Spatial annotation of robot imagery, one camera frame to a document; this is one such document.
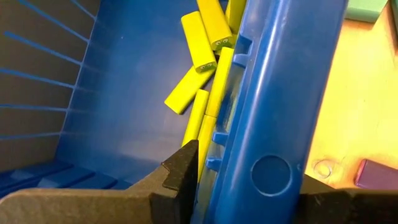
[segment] yellow block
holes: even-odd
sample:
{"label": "yellow block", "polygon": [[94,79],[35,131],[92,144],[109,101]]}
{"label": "yellow block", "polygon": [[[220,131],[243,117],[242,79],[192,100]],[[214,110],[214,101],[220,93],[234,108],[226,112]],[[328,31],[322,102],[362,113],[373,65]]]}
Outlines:
{"label": "yellow block", "polygon": [[181,23],[196,71],[205,72],[215,69],[216,59],[207,39],[200,13],[195,11],[183,16]]}
{"label": "yellow block", "polygon": [[197,0],[211,49],[232,47],[233,37],[218,0]]}
{"label": "yellow block", "polygon": [[196,72],[194,67],[185,74],[164,103],[174,112],[180,114],[195,97],[197,91],[214,74],[214,70]]}
{"label": "yellow block", "polygon": [[199,152],[198,152],[198,182],[200,181],[201,172],[205,165],[205,159],[207,156],[207,150],[210,145],[211,136],[213,134],[214,126],[216,125],[216,118],[205,115],[203,122],[200,127],[198,136],[199,141]]}
{"label": "yellow block", "polygon": [[[237,34],[232,34],[232,38],[233,38],[232,49],[235,49],[236,40],[238,39],[238,35],[237,35]],[[214,52],[214,54],[220,56],[221,50],[216,50],[216,51]]]}
{"label": "yellow block", "polygon": [[193,102],[191,115],[185,130],[182,146],[191,140],[198,139],[198,134],[201,126],[201,121],[205,115],[207,101],[209,99],[209,92],[206,90],[198,90]]}
{"label": "yellow block", "polygon": [[220,111],[221,101],[225,93],[226,80],[228,78],[229,69],[231,68],[232,56],[234,50],[229,47],[221,49],[220,59],[218,60],[218,68],[214,76],[213,85],[207,103],[206,115],[217,117]]}
{"label": "yellow block", "polygon": [[243,17],[246,0],[229,0],[225,10],[226,21],[232,33],[237,34]]}

